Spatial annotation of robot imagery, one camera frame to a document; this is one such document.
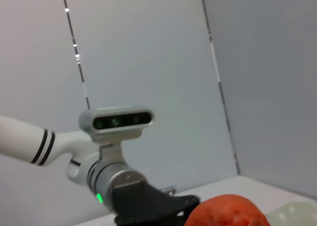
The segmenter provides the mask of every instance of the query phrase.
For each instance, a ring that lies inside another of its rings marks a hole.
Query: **red fruit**
[[[219,195],[197,206],[185,226],[270,226],[265,215],[247,198]]]

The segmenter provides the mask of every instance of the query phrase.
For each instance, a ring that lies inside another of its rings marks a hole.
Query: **white object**
[[[210,46],[211,46],[211,55],[212,55],[212,60],[213,60],[213,64],[214,64],[214,69],[216,71],[217,81],[219,82],[220,81],[220,75],[219,75],[218,63],[217,63],[217,59],[216,59],[216,54],[214,52],[213,43],[211,43]]]
[[[237,194],[244,196],[255,203],[264,214],[267,214],[268,212],[271,212],[272,210],[290,202],[313,201],[310,198],[255,181],[244,176],[237,176],[197,187],[178,195],[198,195],[202,201],[205,201],[222,194]],[[115,226],[113,219],[114,215],[108,215],[76,226]]]
[[[56,134],[13,118],[0,115],[0,154],[22,161],[47,166],[60,155],[70,153],[67,176],[86,185],[90,166],[98,159],[98,145],[83,131]]]
[[[317,203],[292,202],[266,217],[271,226],[314,226],[317,225]]]

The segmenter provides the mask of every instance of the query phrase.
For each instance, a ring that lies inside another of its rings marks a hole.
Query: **white table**
[[[270,186],[256,180],[236,176],[230,179],[197,187],[177,195],[197,195],[202,201],[221,194],[237,194],[250,199],[267,214],[289,202],[312,201],[312,199]],[[114,215],[107,215],[76,226],[115,226]]]

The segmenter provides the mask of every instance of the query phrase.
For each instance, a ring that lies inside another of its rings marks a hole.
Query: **camera lens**
[[[102,129],[103,128],[103,121],[102,120],[94,121],[94,127],[96,129]]]
[[[113,127],[119,127],[119,126],[120,126],[120,121],[119,121],[117,118],[113,118],[113,119],[111,120],[111,125],[112,125]]]
[[[134,117],[132,118],[132,121],[133,121],[134,124],[139,124],[139,123],[140,123],[140,118],[137,117],[137,116],[134,116]]]

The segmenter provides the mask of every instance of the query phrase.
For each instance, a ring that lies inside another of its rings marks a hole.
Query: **black stripe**
[[[93,189],[92,189],[92,187],[91,187],[91,179],[92,179],[92,177],[93,177],[94,172],[95,172],[95,169],[93,169],[93,170],[91,171],[91,174],[90,174],[90,176],[89,176],[89,182],[88,182],[88,186],[89,186],[89,188],[90,188],[91,191],[93,191]]]
[[[115,165],[115,164],[125,164],[125,162],[110,163],[110,164],[107,164],[107,165],[103,166],[103,167],[99,170],[99,172],[97,173],[96,178],[95,178],[94,189],[91,189],[95,194],[96,194],[97,180],[98,180],[98,177],[99,177],[100,173],[101,173],[104,169],[106,169],[107,167],[109,167],[109,166],[111,166],[111,165]]]
[[[76,166],[80,166],[81,165],[81,163],[79,163],[79,162],[77,162],[77,161],[74,161],[74,160],[70,160],[70,163],[72,163],[72,164],[74,164],[74,165],[76,165]]]
[[[48,131],[47,131],[47,129],[44,129],[44,135],[43,135],[43,138],[42,138],[42,142],[40,144],[38,152],[36,153],[35,157],[31,161],[32,164],[34,164],[39,159],[39,157],[40,157],[40,155],[41,155],[41,153],[43,151],[43,148],[44,148],[44,145],[45,145],[47,137],[48,137]]]
[[[205,20],[206,20],[206,25],[207,25],[207,29],[208,29],[208,33],[211,34],[211,29],[210,29],[210,26],[209,26],[209,21],[208,21],[208,15],[207,15],[207,9],[206,9],[206,2],[205,0],[202,0],[202,3],[203,3],[203,9],[204,9],[204,15],[205,15]]]
[[[50,154],[50,152],[51,152],[51,150],[52,150],[52,147],[53,147],[53,144],[54,144],[54,140],[55,140],[55,133],[52,132],[52,137],[51,137],[51,140],[50,140],[49,147],[48,147],[48,149],[46,150],[46,152],[45,152],[45,154],[44,154],[44,157],[42,158],[42,160],[41,160],[39,166],[42,166],[42,165],[45,163],[45,161],[47,160],[47,158],[49,157],[49,154]]]
[[[221,81],[218,82],[218,85],[219,85],[219,91],[220,91],[220,95],[221,95],[222,104],[225,105],[226,102],[224,101],[224,95],[223,95],[223,90],[222,90]]]
[[[81,82],[85,82],[83,70],[81,69],[80,63],[78,63],[78,68],[79,68],[79,73],[80,73]]]
[[[89,174],[91,172],[91,170],[95,167],[95,165],[97,164],[98,160],[94,162],[94,164],[92,164],[89,168],[88,174],[87,174],[87,184],[89,185]]]
[[[231,126],[230,126],[230,121],[229,121],[229,117],[228,117],[228,112],[227,112],[227,107],[226,107],[226,105],[223,105],[223,110],[224,110],[224,114],[225,114],[225,117],[226,117],[226,122],[227,122],[228,131],[231,132]]]
[[[90,104],[89,104],[88,97],[86,97],[86,103],[87,103],[87,107],[88,107],[88,109],[90,109]]]

